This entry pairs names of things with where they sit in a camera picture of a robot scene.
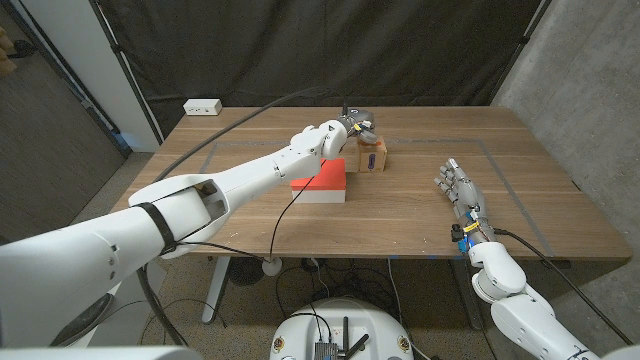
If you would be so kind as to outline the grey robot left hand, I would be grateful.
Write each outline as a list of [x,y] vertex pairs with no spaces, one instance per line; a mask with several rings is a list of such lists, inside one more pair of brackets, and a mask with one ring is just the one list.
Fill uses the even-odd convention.
[[346,108],[337,120],[345,127],[348,137],[356,137],[365,144],[375,144],[374,114],[367,110]]

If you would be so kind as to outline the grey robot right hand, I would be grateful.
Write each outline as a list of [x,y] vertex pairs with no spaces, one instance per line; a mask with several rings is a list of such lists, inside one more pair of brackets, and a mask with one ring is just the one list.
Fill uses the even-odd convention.
[[474,244],[496,241],[493,228],[489,225],[488,207],[479,187],[468,177],[453,158],[440,167],[435,184],[453,204],[453,212],[460,227],[467,231]]

